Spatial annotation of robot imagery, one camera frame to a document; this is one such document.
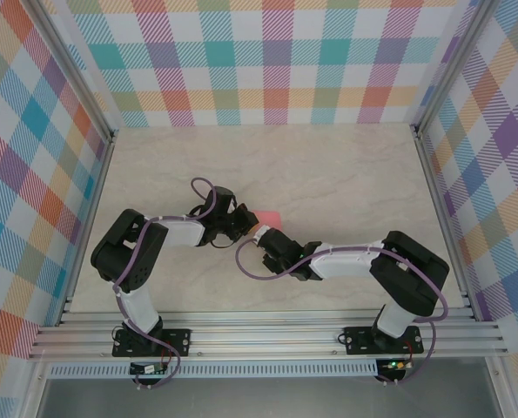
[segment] grey floor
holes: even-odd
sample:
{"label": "grey floor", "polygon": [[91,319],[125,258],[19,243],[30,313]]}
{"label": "grey floor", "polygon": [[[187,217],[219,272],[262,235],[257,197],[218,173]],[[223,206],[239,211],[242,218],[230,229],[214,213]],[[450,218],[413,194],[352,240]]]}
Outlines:
{"label": "grey floor", "polygon": [[[405,124],[210,126],[120,131],[73,298],[73,312],[115,312],[115,296],[90,265],[90,253],[125,208],[148,215],[188,213],[200,200],[196,176],[232,189],[251,210],[277,211],[288,236],[305,244],[362,244],[401,230],[442,258],[447,250]],[[168,248],[151,275],[159,311],[365,309],[388,296],[372,277],[258,282],[236,267],[236,246]],[[269,275],[262,253],[244,265]],[[454,275],[444,287],[462,300]]]}
{"label": "grey floor", "polygon": [[50,381],[38,418],[495,418],[485,361],[434,359],[418,378],[175,379],[155,391],[132,381]]}

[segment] black mounting plate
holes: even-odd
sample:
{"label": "black mounting plate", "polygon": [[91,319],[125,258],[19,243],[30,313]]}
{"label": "black mounting plate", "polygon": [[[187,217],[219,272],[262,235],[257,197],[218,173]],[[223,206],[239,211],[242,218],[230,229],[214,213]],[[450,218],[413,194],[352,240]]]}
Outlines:
{"label": "black mounting plate", "polygon": [[391,345],[388,350],[382,351],[374,343],[371,333],[372,327],[345,327],[344,342],[346,343],[346,353],[348,355],[357,354],[409,354],[409,347],[406,341],[412,346],[414,354],[421,354],[424,351],[423,340],[418,327],[407,327],[406,332]]}
{"label": "black mounting plate", "polygon": [[[176,350],[181,357],[189,355],[189,346],[191,345],[190,329],[163,329],[159,338],[163,342],[167,342]],[[137,344],[136,341],[122,328],[118,329],[114,335],[112,357],[161,357],[162,346],[158,344]]]}

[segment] plaid fabric backdrop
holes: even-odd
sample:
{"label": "plaid fabric backdrop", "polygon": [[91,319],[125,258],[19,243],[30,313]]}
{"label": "plaid fabric backdrop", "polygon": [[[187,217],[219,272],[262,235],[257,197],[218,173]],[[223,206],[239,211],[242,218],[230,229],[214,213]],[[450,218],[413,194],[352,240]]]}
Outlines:
{"label": "plaid fabric backdrop", "polygon": [[403,122],[459,3],[67,1],[128,126]]}
{"label": "plaid fabric backdrop", "polygon": [[502,0],[428,133],[469,279],[518,375],[518,0]]}
{"label": "plaid fabric backdrop", "polygon": [[466,33],[466,30],[468,29],[469,24],[471,23],[471,19],[474,16],[474,13],[477,10],[477,6],[480,3],[480,1],[481,0],[469,1],[469,6],[466,8],[464,16],[461,18],[460,24],[458,25],[458,28],[456,28],[456,32],[452,37],[452,41],[450,41],[450,45],[447,47],[447,51],[442,56],[442,60],[439,63],[437,70],[434,72],[433,78],[431,79],[431,84],[427,88],[423,100],[421,100],[421,104],[417,109],[417,112],[415,113],[414,120],[408,122],[411,122],[414,125],[417,125],[420,122],[421,116],[423,116],[423,113],[425,113],[425,110],[427,109],[427,104],[433,96],[434,89],[441,82],[442,77],[444,76],[444,73],[448,67],[448,63],[450,62],[450,58],[453,56],[453,54],[456,51],[456,48],[460,44],[461,37],[463,37],[464,33]]}
{"label": "plaid fabric backdrop", "polygon": [[59,308],[104,141],[18,0],[0,0],[0,417]]}

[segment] red wire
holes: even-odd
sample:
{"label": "red wire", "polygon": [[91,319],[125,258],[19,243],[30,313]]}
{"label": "red wire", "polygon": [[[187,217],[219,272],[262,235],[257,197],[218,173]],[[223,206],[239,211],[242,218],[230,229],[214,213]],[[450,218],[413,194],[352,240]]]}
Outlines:
{"label": "red wire", "polygon": [[412,345],[409,341],[406,341],[407,348],[409,348],[409,362],[412,363],[412,366],[414,365],[414,349],[412,348]]}
{"label": "red wire", "polygon": [[170,351],[170,358],[168,359],[168,362],[165,363],[166,366],[169,366],[170,365],[170,361],[172,361],[172,352]]}

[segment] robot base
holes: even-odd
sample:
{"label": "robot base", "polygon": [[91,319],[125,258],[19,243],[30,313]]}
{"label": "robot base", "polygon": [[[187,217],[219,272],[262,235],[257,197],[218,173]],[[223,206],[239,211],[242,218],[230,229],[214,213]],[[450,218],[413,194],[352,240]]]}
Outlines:
{"label": "robot base", "polygon": [[[152,336],[174,347],[181,357],[189,355],[191,344],[190,329],[162,329],[161,333]],[[141,337],[127,326],[119,329],[113,337],[112,357],[168,357],[168,350],[159,344],[152,343]]]}
{"label": "robot base", "polygon": [[372,327],[345,327],[342,336],[348,355],[357,354],[422,354],[423,341],[418,327],[407,327],[406,332],[397,339],[386,339],[385,349],[376,341]]}

